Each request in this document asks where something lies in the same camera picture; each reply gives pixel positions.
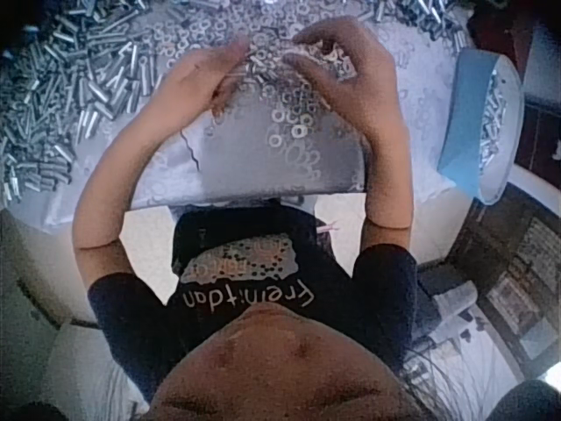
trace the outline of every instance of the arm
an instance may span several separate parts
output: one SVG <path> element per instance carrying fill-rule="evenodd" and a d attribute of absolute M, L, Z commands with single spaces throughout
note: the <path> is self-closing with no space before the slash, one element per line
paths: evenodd
<path fill-rule="evenodd" d="M 238 40 L 185 56 L 105 151 L 82 192 L 73 225 L 76 262 L 86 288 L 108 274 L 133 273 L 119 234 L 140 175 L 168 137 L 207 109 L 224 107 L 237 82 L 224 78 L 246 50 L 247 42 Z"/>
<path fill-rule="evenodd" d="M 325 54 L 335 43 L 343 48 L 357 75 L 339 82 L 301 55 L 287 54 L 285 61 L 312 83 L 334 111 L 364 133 L 371 147 L 361 250 L 381 243 L 407 249 L 413 221 L 411 162 L 394 60 L 355 18 L 326 19 L 304 29 L 294 39 L 310 45 L 320 41 Z"/>

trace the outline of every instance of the metal washer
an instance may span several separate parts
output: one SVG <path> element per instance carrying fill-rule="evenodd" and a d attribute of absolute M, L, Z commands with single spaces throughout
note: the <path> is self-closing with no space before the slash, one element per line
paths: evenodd
<path fill-rule="evenodd" d="M 269 146 L 270 147 L 281 147 L 282 146 L 282 136 L 280 134 L 272 134 L 269 136 Z"/>
<path fill-rule="evenodd" d="M 290 134 L 295 139 L 302 139 L 308 135 L 308 127 L 305 125 L 293 125 Z"/>

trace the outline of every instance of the black sleeve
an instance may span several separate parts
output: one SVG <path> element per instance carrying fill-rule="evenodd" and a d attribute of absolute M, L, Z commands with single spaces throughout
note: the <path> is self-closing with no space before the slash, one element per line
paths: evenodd
<path fill-rule="evenodd" d="M 369 348 L 396 373 L 411 345 L 417 286 L 415 259 L 399 246 L 372 246 L 357 258 L 352 279 L 365 310 Z"/>
<path fill-rule="evenodd" d="M 561 395 L 541 380 L 528 380 L 510 390 L 487 421 L 546 421 L 561 419 Z"/>
<path fill-rule="evenodd" d="M 186 354 L 166 307 L 132 274 L 112 274 L 88 291 L 115 361 L 150 403 L 167 373 Z"/>

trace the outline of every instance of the black t-shirt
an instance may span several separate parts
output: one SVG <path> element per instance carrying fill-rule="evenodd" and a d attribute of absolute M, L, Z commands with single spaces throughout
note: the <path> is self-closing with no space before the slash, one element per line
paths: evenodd
<path fill-rule="evenodd" d="M 308 218 L 289 213 L 299 223 Z M 264 301 L 322 322 L 355 339 L 395 372 L 401 368 L 415 316 L 413 257 L 398 246 L 370 247 L 357 258 L 351 278 L 302 236 L 306 230 L 283 229 L 291 217 L 249 239 L 230 233 L 228 242 L 217 240 L 206 225 L 200 239 L 205 246 L 188 258 L 178 250 L 178 238 L 186 239 L 189 232 L 180 221 L 174 240 L 180 282 L 167 305 L 135 275 L 107 275 L 92 285 L 89 300 L 113 357 L 146 401 L 187 353 L 251 303 Z M 200 231 L 200 225 L 193 230 Z"/>

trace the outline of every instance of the pile of bolts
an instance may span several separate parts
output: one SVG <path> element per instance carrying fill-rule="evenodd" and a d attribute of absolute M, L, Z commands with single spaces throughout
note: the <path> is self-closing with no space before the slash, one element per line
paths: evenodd
<path fill-rule="evenodd" d="M 219 46 L 244 32 L 251 41 L 240 90 L 273 108 L 272 123 L 295 139 L 307 136 L 326 104 L 281 56 L 291 38 L 323 18 L 344 15 L 350 0 L 67 0 L 41 26 L 23 28 L 26 42 L 3 51 L 0 70 L 0 184 L 4 206 L 26 191 L 55 191 L 72 182 L 81 142 L 100 125 L 134 116 L 142 97 L 188 50 Z M 360 2 L 360 21 L 398 21 L 432 40 L 466 45 L 453 0 Z M 150 17 L 161 12 L 156 21 Z M 345 78 L 354 69 L 339 49 L 331 56 L 305 51 Z M 273 133 L 279 147 L 283 131 Z"/>

